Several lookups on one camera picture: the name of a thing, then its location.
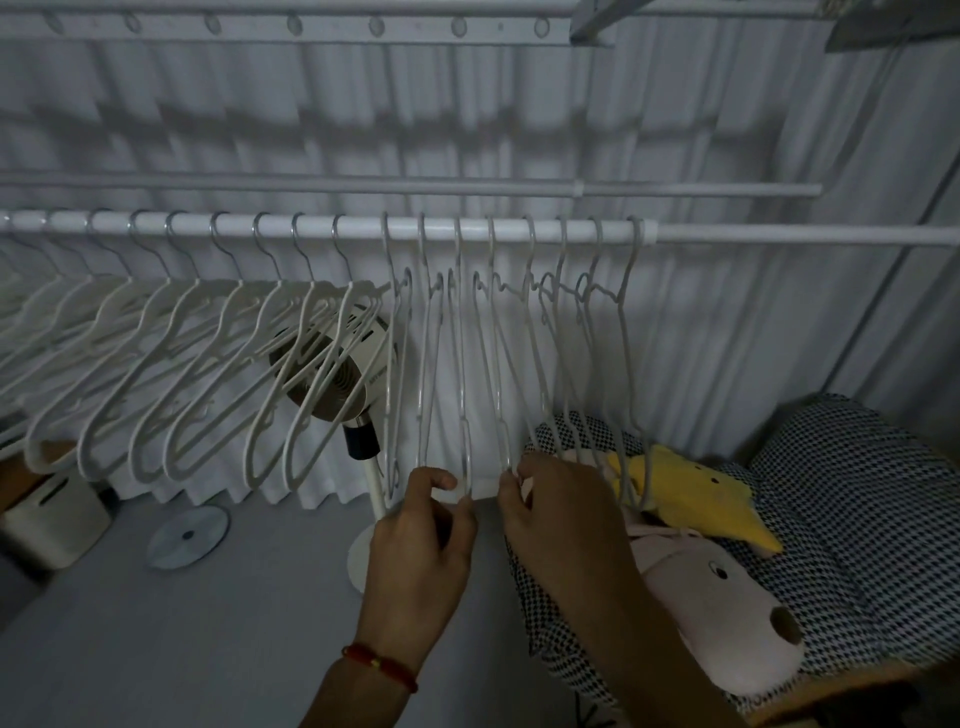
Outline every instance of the hanger hook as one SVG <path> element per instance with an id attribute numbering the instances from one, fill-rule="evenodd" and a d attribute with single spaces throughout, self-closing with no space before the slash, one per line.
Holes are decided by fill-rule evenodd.
<path id="1" fill-rule="evenodd" d="M 264 254 L 270 259 L 274 264 L 274 271 L 276 272 L 276 279 L 280 280 L 282 276 L 280 275 L 280 266 L 276 264 L 276 258 L 272 254 L 268 253 L 267 250 L 260 245 L 260 218 L 266 215 L 266 212 L 257 212 L 253 217 L 253 245 L 256 246 L 256 249 Z"/>
<path id="2" fill-rule="evenodd" d="M 523 219 L 527 221 L 527 227 L 530 229 L 530 254 L 527 255 L 527 265 L 523 278 L 523 285 L 528 286 L 533 280 L 534 253 L 537 250 L 537 230 L 534 227 L 534 219 L 530 215 L 524 215 Z"/>
<path id="3" fill-rule="evenodd" d="M 130 269 L 130 266 L 127 265 L 127 261 L 124 260 L 123 256 L 117 253 L 112 248 L 108 248 L 106 243 L 100 239 L 100 236 L 93 229 L 93 218 L 98 212 L 110 212 L 109 207 L 97 207 L 95 210 L 91 210 L 84 220 L 84 232 L 86 232 L 87 239 L 94 245 L 104 249 L 108 253 L 113 253 L 116 255 L 117 260 L 120 261 L 120 265 L 123 266 L 123 269 L 127 271 L 127 276 L 133 278 L 133 271 Z"/>
<path id="4" fill-rule="evenodd" d="M 489 273 L 493 275 L 493 263 L 496 257 L 496 233 L 493 231 L 493 218 L 492 216 L 487 216 L 487 242 L 490 243 L 490 257 L 487 259 L 487 267 L 490 269 Z"/>
<path id="5" fill-rule="evenodd" d="M 432 290 L 433 280 L 430 278 L 430 263 L 426 259 L 426 219 L 422 212 L 417 216 L 417 250 L 420 252 L 420 262 L 426 271 L 427 285 Z"/>
<path id="6" fill-rule="evenodd" d="M 561 215 L 557 218 L 560 221 L 560 257 L 557 258 L 557 284 L 560 284 L 560 272 L 564 267 L 566 262 L 566 245 L 567 245 L 567 233 L 566 233 L 566 218 Z"/>
<path id="7" fill-rule="evenodd" d="M 174 226 L 173 226 L 174 218 L 177 215 L 180 215 L 183 213 L 184 213 L 184 210 L 175 209 L 173 212 L 167 215 L 167 219 L 163 221 L 163 233 L 167 236 L 167 242 L 170 244 L 171 248 L 173 248 L 175 251 L 177 251 L 181 255 L 186 255 L 187 260 L 190 261 L 190 265 L 193 267 L 194 275 L 197 278 L 199 278 L 200 271 L 197 270 L 197 264 L 194 262 L 193 256 L 189 254 L 186 250 L 181 248 L 179 245 L 177 245 L 177 243 L 174 242 L 174 237 L 176 237 L 174 234 Z"/>
<path id="8" fill-rule="evenodd" d="M 294 248 L 297 249 L 297 252 L 300 254 L 300 257 L 303 258 L 303 262 L 306 263 L 307 273 L 310 274 L 311 280 L 316 280 L 313 276 L 313 266 L 310 265 L 310 258 L 307 257 L 307 254 L 303 251 L 303 248 L 300 247 L 300 232 L 297 230 L 297 220 L 303 216 L 303 212 L 296 213 L 293 218 L 290 220 L 290 235 L 294 239 Z"/>
<path id="9" fill-rule="evenodd" d="M 12 240 L 17 245 L 23 248 L 26 248 L 27 250 L 33 251 L 34 253 L 40 253 L 41 255 L 43 255 L 43 257 L 46 258 L 47 262 L 50 263 L 50 267 L 53 268 L 54 273 L 56 273 L 58 276 L 63 275 L 63 273 L 60 272 L 60 266 L 57 265 L 57 262 L 54 260 L 53 256 L 50 255 L 49 252 L 47 252 L 43 248 L 40 248 L 39 246 L 34 246 L 28 242 L 21 240 L 13 233 L 13 215 L 10 212 L 4 212 L 4 221 L 7 224 L 6 225 L 7 236 L 10 238 L 10 240 Z"/>
<path id="10" fill-rule="evenodd" d="M 350 270 L 350 261 L 347 259 L 347 256 L 344 255 L 344 252 L 340 250 L 340 232 L 337 228 L 337 224 L 340 222 L 340 218 L 343 215 L 334 215 L 333 223 L 330 225 L 330 237 L 333 238 L 333 249 L 340 254 L 340 257 L 344 260 L 344 265 L 347 266 L 347 276 L 350 279 L 350 282 L 353 282 L 353 272 Z"/>
<path id="11" fill-rule="evenodd" d="M 600 262 L 600 253 L 603 250 L 603 223 L 592 215 L 587 219 L 593 223 L 596 245 L 593 248 L 593 260 L 590 262 L 590 268 L 587 274 L 587 288 L 584 290 L 585 297 L 589 297 L 593 290 L 593 275 L 596 273 L 597 263 Z"/>
<path id="12" fill-rule="evenodd" d="M 340 219 L 340 215 L 337 215 L 333 218 L 333 234 L 334 240 L 336 240 L 337 234 L 337 220 Z M 396 271 L 394 269 L 394 257 L 390 253 L 390 231 L 387 227 L 387 211 L 384 210 L 380 213 L 380 239 L 383 241 L 383 254 L 387 257 L 387 264 L 390 266 L 390 280 L 394 284 L 394 294 L 398 293 L 400 290 L 399 281 L 396 279 Z"/>
<path id="13" fill-rule="evenodd" d="M 636 257 L 639 255 L 640 245 L 642 244 L 645 233 L 642 223 L 637 220 L 634 215 L 631 215 L 627 219 L 630 220 L 634 226 L 634 239 L 631 241 L 630 259 L 627 261 L 627 267 L 623 271 L 623 280 L 620 281 L 620 290 L 617 291 L 616 294 L 616 303 L 619 306 L 622 306 L 627 298 L 627 284 L 630 282 L 630 272 L 634 269 L 634 263 L 636 263 Z"/>
<path id="14" fill-rule="evenodd" d="M 237 262 L 236 255 L 231 253 L 220 244 L 220 232 L 217 230 L 217 218 L 226 214 L 226 212 L 221 210 L 220 212 L 214 212 L 212 215 L 210 215 L 210 242 L 213 243 L 213 247 L 218 251 L 230 256 L 230 260 L 233 261 L 233 268 L 236 269 L 237 277 L 240 280 L 243 280 L 243 273 L 240 271 L 240 263 Z"/>
<path id="15" fill-rule="evenodd" d="M 148 248 L 142 242 L 140 242 L 139 232 L 136 229 L 136 218 L 139 215 L 142 215 L 144 212 L 149 210 L 139 209 L 130 213 L 130 218 L 127 220 L 127 236 L 130 238 L 131 242 L 144 253 L 149 253 L 153 255 L 157 260 L 160 261 L 160 265 L 163 268 L 163 272 L 167 274 L 167 278 L 172 278 L 170 275 L 170 269 L 167 268 L 167 261 L 163 259 L 163 255 L 155 251 L 153 248 Z"/>
<path id="16" fill-rule="evenodd" d="M 453 246 L 454 246 L 454 264 L 457 271 L 460 271 L 460 256 L 464 247 L 464 232 L 460 228 L 460 216 L 453 218 Z"/>
<path id="17" fill-rule="evenodd" d="M 83 254 L 81 254 L 79 251 L 70 250 L 65 245 L 61 245 L 61 243 L 57 242 L 50 236 L 50 220 L 54 216 L 54 213 L 60 210 L 63 210 L 63 207 L 54 207 L 53 209 L 50 209 L 43 213 L 43 222 L 40 223 L 40 229 L 43 232 L 43 237 L 46 238 L 46 241 L 50 243 L 50 245 L 54 246 L 55 248 L 60 248 L 65 253 L 69 252 L 76 255 L 80 259 L 80 262 L 84 265 L 84 268 L 86 269 L 87 274 L 92 276 L 93 269 L 90 268 L 90 264 L 86 262 L 86 258 L 83 256 Z"/>

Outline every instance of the white storage box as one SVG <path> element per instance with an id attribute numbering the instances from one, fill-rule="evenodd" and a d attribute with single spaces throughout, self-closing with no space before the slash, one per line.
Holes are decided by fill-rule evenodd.
<path id="1" fill-rule="evenodd" d="M 64 569 L 93 546 L 110 515 L 75 469 L 51 475 L 4 512 L 0 531 L 45 569 Z"/>

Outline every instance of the stuffed animal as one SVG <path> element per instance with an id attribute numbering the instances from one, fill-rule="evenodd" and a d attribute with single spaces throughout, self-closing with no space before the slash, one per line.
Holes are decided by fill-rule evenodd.
<path id="1" fill-rule="evenodd" d="M 715 535 L 776 551 L 782 547 L 751 507 L 746 484 L 663 450 L 654 452 L 653 496 L 657 515 L 666 516 L 663 520 L 670 525 L 646 524 L 642 514 L 623 509 L 636 567 L 714 685 L 734 695 L 767 692 L 800 669 L 800 626 L 727 551 L 690 526 L 703 522 Z M 616 456 L 597 454 L 601 474 L 608 482 L 614 480 L 619 475 Z M 594 465 L 593 455 L 581 450 L 579 461 Z M 578 460 L 575 450 L 561 457 Z M 635 486 L 642 468 L 642 457 L 629 464 Z M 533 487 L 532 478 L 523 482 L 524 499 Z M 726 487 L 731 491 L 722 492 Z"/>
<path id="2" fill-rule="evenodd" d="M 689 529 L 630 525 L 627 533 L 647 588 L 714 685 L 756 695 L 797 673 L 800 626 L 720 545 Z"/>

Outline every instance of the checkered cushion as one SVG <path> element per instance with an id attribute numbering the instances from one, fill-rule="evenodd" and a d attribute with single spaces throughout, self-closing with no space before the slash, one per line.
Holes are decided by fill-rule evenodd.
<path id="1" fill-rule="evenodd" d="M 837 404 L 840 400 L 829 399 L 825 402 Z M 863 410 L 859 405 L 845 401 L 849 413 L 859 411 L 860 418 L 866 418 L 872 424 L 862 426 L 862 431 L 855 438 L 855 442 L 846 445 L 847 450 L 840 447 L 842 437 L 834 432 L 831 435 L 814 435 L 818 425 L 817 412 L 813 417 L 804 417 L 804 410 L 794 415 L 784 424 L 783 428 L 768 442 L 754 460 L 754 468 L 747 470 L 734 464 L 725 464 L 719 468 L 724 473 L 746 482 L 754 491 L 755 508 L 767 526 L 778 536 L 784 545 L 784 552 L 772 559 L 756 557 L 746 544 L 726 540 L 718 540 L 739 561 L 747 572 L 766 590 L 786 604 L 793 612 L 797 621 L 804 630 L 806 654 L 800 675 L 794 681 L 780 686 L 774 691 L 751 697 L 736 697 L 729 695 L 729 700 L 743 713 L 768 703 L 780 695 L 787 693 L 797 680 L 808 676 L 826 676 L 843 672 L 855 667 L 864 667 L 880 662 L 888 656 L 898 656 L 902 659 L 916 659 L 933 662 L 943 659 L 948 653 L 956 652 L 956 629 L 960 614 L 960 600 L 956 598 L 956 586 L 945 588 L 939 585 L 939 594 L 944 595 L 939 603 L 924 605 L 908 604 L 907 593 L 916 592 L 917 585 L 911 579 L 902 578 L 915 573 L 919 561 L 933 562 L 923 565 L 925 573 L 946 577 L 949 567 L 954 573 L 960 573 L 960 539 L 957 530 L 960 528 L 960 513 L 956 509 L 956 484 L 958 482 L 956 470 L 948 464 L 938 460 L 933 462 L 929 458 L 935 455 L 926 449 L 900 449 L 894 454 L 882 456 L 877 449 L 867 447 L 858 450 L 856 444 L 860 440 L 873 442 L 865 435 L 876 433 L 876 422 L 879 420 L 876 413 Z M 537 449 L 546 452 L 556 450 L 556 441 L 560 440 L 562 449 L 574 447 L 574 430 L 579 435 L 581 445 L 588 445 L 588 432 L 592 435 L 594 444 L 599 449 L 613 449 L 614 439 L 611 430 L 602 422 L 571 413 L 571 429 L 566 425 L 564 418 L 558 416 L 554 423 L 540 425 L 536 430 Z M 851 428 L 846 422 L 842 427 Z M 643 448 L 639 440 L 629 433 L 624 433 L 624 450 L 627 456 L 642 454 Z M 830 440 L 830 447 L 823 441 Z M 898 436 L 887 443 L 902 440 Z M 534 449 L 533 443 L 527 444 L 527 449 Z M 817 456 L 809 457 L 805 453 L 810 449 L 819 449 L 823 452 L 833 452 L 832 456 L 824 454 L 824 462 Z M 835 460 L 842 460 L 851 468 L 857 464 L 865 471 L 871 471 L 876 462 L 887 462 L 903 457 L 907 452 L 922 453 L 924 461 L 918 473 L 912 475 L 911 470 L 919 466 L 895 466 L 887 463 L 888 471 L 900 474 L 900 486 L 895 490 L 902 491 L 903 479 L 912 478 L 911 482 L 920 482 L 921 494 L 916 493 L 909 502 L 898 500 L 876 502 L 876 498 L 869 498 L 873 493 L 880 492 L 876 486 L 877 473 L 874 473 L 874 485 L 870 490 L 861 492 L 864 502 L 853 500 L 847 495 L 843 502 L 834 502 L 833 506 L 821 505 L 819 490 L 809 491 L 802 497 L 804 488 L 826 489 L 835 493 L 836 486 L 830 486 L 831 475 L 828 467 Z M 872 465 L 864 465 L 863 459 L 873 458 Z M 792 484 L 788 473 L 796 471 L 800 477 L 793 476 Z M 854 482 L 847 476 L 848 482 Z M 807 480 L 816 480 L 817 485 L 806 484 Z M 945 483 L 951 482 L 953 501 L 946 498 Z M 862 513 L 869 529 L 869 523 L 875 526 L 893 518 L 900 518 L 902 513 L 896 510 L 888 511 L 884 502 L 895 502 L 900 510 L 910 511 L 908 522 L 913 526 L 915 534 L 911 537 L 911 548 L 886 548 L 879 550 L 889 552 L 893 559 L 896 553 L 910 554 L 910 559 L 901 561 L 894 570 L 881 570 L 877 573 L 874 567 L 873 554 L 875 547 L 862 546 L 858 538 L 845 538 L 843 533 L 851 530 L 858 532 L 859 525 L 851 528 L 848 520 L 856 520 L 856 513 Z M 939 504 L 950 516 L 940 517 L 929 511 L 934 504 Z M 829 516 L 824 511 L 830 510 Z M 940 530 L 940 535 L 947 535 L 952 527 L 952 541 L 931 542 L 926 538 L 916 538 L 916 533 L 929 531 L 931 523 Z M 891 543 L 898 544 L 897 538 Z M 953 545 L 954 555 L 948 554 L 947 547 Z M 507 546 L 510 555 L 511 571 L 516 582 L 520 605 L 526 623 L 529 638 L 530 653 L 536 655 L 546 664 L 551 674 L 559 677 L 570 688 L 581 695 L 604 705 L 615 705 L 615 700 L 604 684 L 603 679 L 590 664 L 583 648 L 578 644 L 569 626 L 563 620 L 556 605 L 550 597 L 533 580 L 529 573 L 518 562 L 516 556 Z M 886 564 L 881 557 L 878 563 Z M 899 580 L 896 586 L 891 585 L 895 575 Z M 920 589 L 920 594 L 929 590 Z M 931 619 L 918 619 L 919 614 L 931 614 Z M 901 625 L 899 631 L 893 627 Z"/>
<path id="2" fill-rule="evenodd" d="M 885 651 L 960 655 L 960 469 L 836 395 L 788 418 L 751 462 L 870 605 Z"/>

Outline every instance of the clothes rail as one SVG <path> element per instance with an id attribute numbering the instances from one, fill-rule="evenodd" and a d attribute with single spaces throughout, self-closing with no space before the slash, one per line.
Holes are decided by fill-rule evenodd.
<path id="1" fill-rule="evenodd" d="M 211 214 L 188 212 L 111 212 L 98 210 L 0 210 L 6 223 L 5 233 L 45 233 L 126 236 L 209 236 Z M 260 237 L 292 240 L 292 215 L 218 214 L 216 231 L 225 238 L 252 236 L 254 217 Z M 331 240 L 334 217 L 301 215 L 297 218 L 300 240 Z M 344 240 L 375 240 L 381 234 L 379 217 L 338 216 L 337 237 Z M 486 218 L 428 217 L 424 232 L 428 241 L 455 239 L 459 223 L 465 242 L 488 242 Z M 634 225 L 629 220 L 601 221 L 606 244 L 629 245 L 634 242 Z M 856 225 L 736 225 L 736 224 L 661 224 L 646 221 L 646 244 L 700 245 L 886 245 L 886 246 L 960 246 L 960 227 L 930 226 L 856 226 Z M 419 239 L 419 222 L 415 217 L 388 217 L 390 237 L 397 241 Z M 534 221 L 537 242 L 558 244 L 562 226 L 558 220 Z M 566 225 L 567 242 L 571 245 L 594 244 L 596 224 L 592 220 L 570 220 Z M 493 231 L 498 243 L 528 243 L 530 227 L 525 219 L 494 219 Z"/>
<path id="2" fill-rule="evenodd" d="M 0 187 L 195 189 L 235 192 L 335 192 L 481 197 L 816 198 L 818 182 L 587 182 L 377 175 L 217 175 L 194 172 L 0 172 Z"/>
<path id="3" fill-rule="evenodd" d="M 569 17 L 577 0 L 45 0 L 56 12 L 302 12 L 316 15 Z M 653 0 L 640 15 L 824 19 L 819 0 Z M 0 0 L 0 12 L 35 12 L 29 0 Z"/>

